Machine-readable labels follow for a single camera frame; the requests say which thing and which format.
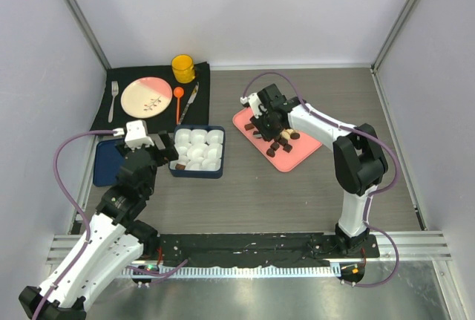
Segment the brown rectangular chocolate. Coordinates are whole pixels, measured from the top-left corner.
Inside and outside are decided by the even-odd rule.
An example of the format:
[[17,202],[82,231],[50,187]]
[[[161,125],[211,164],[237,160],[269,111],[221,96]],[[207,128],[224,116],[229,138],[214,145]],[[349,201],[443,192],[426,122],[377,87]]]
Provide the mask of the brown rectangular chocolate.
[[184,170],[186,166],[184,164],[177,163],[175,166],[176,170]]

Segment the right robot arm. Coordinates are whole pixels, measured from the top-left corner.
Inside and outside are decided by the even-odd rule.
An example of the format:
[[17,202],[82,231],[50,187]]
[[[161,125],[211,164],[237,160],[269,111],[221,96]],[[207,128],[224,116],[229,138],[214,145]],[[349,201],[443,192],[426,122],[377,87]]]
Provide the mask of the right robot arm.
[[370,232],[368,215],[373,193],[388,170],[374,128],[335,120],[300,97],[286,98],[274,84],[241,97],[240,103],[251,109],[250,122],[264,140],[274,140],[291,128],[332,152],[335,177],[344,190],[341,217],[335,225],[335,248],[345,257],[359,252]]

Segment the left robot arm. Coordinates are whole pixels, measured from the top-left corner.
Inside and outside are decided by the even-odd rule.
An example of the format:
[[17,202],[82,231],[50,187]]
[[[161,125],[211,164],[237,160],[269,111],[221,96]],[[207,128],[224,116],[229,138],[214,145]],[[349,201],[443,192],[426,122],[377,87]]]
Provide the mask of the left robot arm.
[[178,158],[169,134],[158,148],[143,126],[118,128],[123,156],[115,184],[102,196],[86,230],[56,270],[27,286],[19,302],[29,319],[85,319],[101,292],[132,262],[157,254],[158,232],[137,216],[154,193],[157,170]]

